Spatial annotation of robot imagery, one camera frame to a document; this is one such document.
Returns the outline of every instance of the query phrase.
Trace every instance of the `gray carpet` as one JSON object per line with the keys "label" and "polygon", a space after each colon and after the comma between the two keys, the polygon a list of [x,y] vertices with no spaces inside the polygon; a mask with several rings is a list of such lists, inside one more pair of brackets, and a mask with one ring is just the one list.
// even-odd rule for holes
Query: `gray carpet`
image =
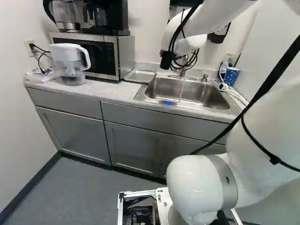
{"label": "gray carpet", "polygon": [[62,158],[4,225],[116,225],[120,191],[162,186]]}

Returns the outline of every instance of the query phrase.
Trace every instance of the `cup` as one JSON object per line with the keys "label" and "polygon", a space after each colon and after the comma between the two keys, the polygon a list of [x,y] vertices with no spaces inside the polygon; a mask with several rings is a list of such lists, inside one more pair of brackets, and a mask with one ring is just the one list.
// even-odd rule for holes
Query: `cup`
{"label": "cup", "polygon": [[238,77],[239,73],[240,73],[239,68],[228,67],[227,72],[224,76],[224,83],[228,84],[228,86],[232,86],[236,78]]}

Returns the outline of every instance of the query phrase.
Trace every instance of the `gray countertop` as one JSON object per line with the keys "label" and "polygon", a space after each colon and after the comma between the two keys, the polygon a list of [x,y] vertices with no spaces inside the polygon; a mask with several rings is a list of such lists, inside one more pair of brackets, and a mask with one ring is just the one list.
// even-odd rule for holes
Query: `gray countertop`
{"label": "gray countertop", "polygon": [[56,93],[88,98],[119,105],[132,106],[142,109],[155,110],[159,112],[172,113],[183,116],[190,116],[206,120],[214,120],[225,123],[232,122],[239,114],[211,112],[207,108],[202,109],[182,109],[172,105],[157,105],[150,102],[135,100],[134,97],[138,92],[141,84],[131,82],[111,82],[111,81],[95,81],[86,80],[81,86],[66,86],[60,78],[47,83],[31,83],[24,82],[26,87],[47,90]]}

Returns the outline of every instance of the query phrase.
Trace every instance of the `baseboard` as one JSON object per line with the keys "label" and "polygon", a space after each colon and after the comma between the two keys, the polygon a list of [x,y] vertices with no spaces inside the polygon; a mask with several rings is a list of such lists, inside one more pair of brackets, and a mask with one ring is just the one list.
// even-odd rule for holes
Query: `baseboard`
{"label": "baseboard", "polygon": [[245,222],[245,221],[242,221],[243,225],[260,225],[260,224],[254,224],[254,223],[250,223],[250,222]]}
{"label": "baseboard", "polygon": [[3,224],[7,218],[17,209],[19,204],[24,200],[26,195],[44,178],[44,176],[51,170],[51,168],[61,158],[61,154],[57,152],[36,175],[22,188],[22,190],[13,198],[7,207],[0,212],[0,225]]}
{"label": "baseboard", "polygon": [[133,176],[133,177],[138,177],[138,178],[141,178],[141,179],[144,179],[144,180],[149,180],[149,181],[152,181],[152,182],[155,182],[155,183],[166,185],[165,179],[151,177],[151,176],[146,175],[146,174],[142,174],[142,173],[139,173],[139,172],[134,172],[134,171],[131,171],[131,170],[115,167],[115,166],[112,166],[112,165],[104,165],[102,163],[91,161],[89,159],[85,159],[85,158],[82,158],[82,157],[76,156],[76,155],[71,155],[71,154],[68,154],[68,153],[62,152],[62,151],[60,152],[60,154],[63,157],[66,157],[66,158],[69,158],[69,159],[72,159],[72,160],[75,160],[75,161],[79,161],[81,163],[93,165],[93,166],[96,166],[96,167],[99,167],[99,168],[102,168],[102,169],[106,169],[106,170],[112,170],[112,171],[115,171],[115,172],[124,173],[124,174],[130,175],[130,176]]}

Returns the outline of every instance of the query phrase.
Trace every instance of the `stainless steel sink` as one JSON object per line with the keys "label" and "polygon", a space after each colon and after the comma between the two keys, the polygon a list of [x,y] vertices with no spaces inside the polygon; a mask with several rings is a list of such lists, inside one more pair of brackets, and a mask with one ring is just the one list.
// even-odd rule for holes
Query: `stainless steel sink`
{"label": "stainless steel sink", "polygon": [[233,101],[226,93],[218,90],[214,80],[201,82],[158,74],[148,85],[144,84],[135,99],[160,105],[173,105],[184,108],[207,108],[214,111],[232,111],[238,114]]}

